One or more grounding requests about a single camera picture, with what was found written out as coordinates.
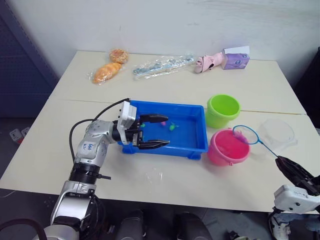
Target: white table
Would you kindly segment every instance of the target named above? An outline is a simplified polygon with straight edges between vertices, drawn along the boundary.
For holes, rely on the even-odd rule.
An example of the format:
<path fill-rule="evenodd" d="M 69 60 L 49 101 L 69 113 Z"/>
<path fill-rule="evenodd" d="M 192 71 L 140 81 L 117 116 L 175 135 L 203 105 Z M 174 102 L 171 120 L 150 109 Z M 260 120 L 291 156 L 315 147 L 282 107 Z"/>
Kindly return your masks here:
<path fill-rule="evenodd" d="M 276 61 L 250 60 L 245 69 L 220 66 L 200 74 L 193 69 L 134 80 L 135 65 L 158 58 L 131 54 L 125 69 L 103 85 L 92 84 L 88 73 L 105 64 L 104 52 L 78 51 L 50 98 L 114 103 L 133 100 L 196 104 L 207 107 L 215 94 L 235 97 L 244 111 L 306 114 Z"/>
<path fill-rule="evenodd" d="M 68 136 L 72 125 L 94 117 L 106 107 L 102 102 L 50 98 L 35 120 L 0 180 L 0 187 L 59 194 L 73 163 Z M 119 108 L 101 116 L 113 121 Z M 245 124 L 258 128 L 266 119 L 281 119 L 294 130 L 298 144 L 279 155 L 301 164 L 313 175 L 320 172 L 319 136 L 307 115 L 264 112 L 240 113 L 229 127 Z M 73 147 L 83 138 L 87 124 L 74 131 Z M 208 128 L 207 137 L 216 130 Z M 250 157 L 230 167 L 212 165 L 206 154 L 200 161 L 155 154 L 123 154 L 112 144 L 100 173 L 112 180 L 97 181 L 96 194 L 103 199 L 188 205 L 242 211 L 270 212 L 273 193 L 290 182 L 278 170 L 274 157 L 255 145 Z"/>

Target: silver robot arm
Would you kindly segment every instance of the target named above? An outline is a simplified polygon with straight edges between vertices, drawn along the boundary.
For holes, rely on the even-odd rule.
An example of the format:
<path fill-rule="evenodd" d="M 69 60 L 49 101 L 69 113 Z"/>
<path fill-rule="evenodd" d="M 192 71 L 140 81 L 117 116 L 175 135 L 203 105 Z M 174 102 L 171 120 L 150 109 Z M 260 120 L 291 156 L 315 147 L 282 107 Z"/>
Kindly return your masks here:
<path fill-rule="evenodd" d="M 50 218 L 50 226 L 44 232 L 50 240 L 90 239 L 97 232 L 99 199 L 95 196 L 96 180 L 111 179 L 99 174 L 104 164 L 108 145 L 121 141 L 140 149 L 154 149 L 169 143 L 164 140 L 143 142 L 142 122 L 163 122 L 168 118 L 158 114 L 141 115 L 136 120 L 137 108 L 124 101 L 118 120 L 95 120 L 88 125 L 84 138 L 77 147 L 69 179 L 64 182 L 61 193 Z"/>

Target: white sticker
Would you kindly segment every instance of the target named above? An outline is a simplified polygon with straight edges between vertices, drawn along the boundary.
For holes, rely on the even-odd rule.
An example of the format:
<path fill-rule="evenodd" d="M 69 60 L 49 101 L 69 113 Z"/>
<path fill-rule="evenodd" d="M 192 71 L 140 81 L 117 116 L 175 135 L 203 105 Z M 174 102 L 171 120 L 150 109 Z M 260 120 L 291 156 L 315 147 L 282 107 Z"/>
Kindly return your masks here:
<path fill-rule="evenodd" d="M 95 145 L 96 143 L 94 141 L 85 141 L 82 146 L 80 153 L 83 155 L 87 155 L 95 151 Z"/>

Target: purple box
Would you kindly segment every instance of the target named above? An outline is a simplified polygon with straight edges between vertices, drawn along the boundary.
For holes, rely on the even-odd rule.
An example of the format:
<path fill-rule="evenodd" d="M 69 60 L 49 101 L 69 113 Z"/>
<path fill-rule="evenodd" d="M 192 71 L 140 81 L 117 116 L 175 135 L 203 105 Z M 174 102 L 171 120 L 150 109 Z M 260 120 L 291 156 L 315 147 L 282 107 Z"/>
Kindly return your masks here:
<path fill-rule="evenodd" d="M 246 53 L 227 53 L 221 64 L 223 69 L 244 69 L 249 62 L 249 55 Z"/>

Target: white wall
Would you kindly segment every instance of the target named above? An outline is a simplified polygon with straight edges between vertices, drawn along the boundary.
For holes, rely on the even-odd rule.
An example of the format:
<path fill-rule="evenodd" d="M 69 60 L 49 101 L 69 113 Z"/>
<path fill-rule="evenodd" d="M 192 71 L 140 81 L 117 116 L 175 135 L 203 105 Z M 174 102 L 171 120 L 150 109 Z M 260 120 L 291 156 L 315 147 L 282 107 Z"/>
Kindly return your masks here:
<path fill-rule="evenodd" d="M 320 44 L 319 0 L 7 0 L 58 76 L 76 50 L 214 54 L 250 46 L 294 85 Z"/>

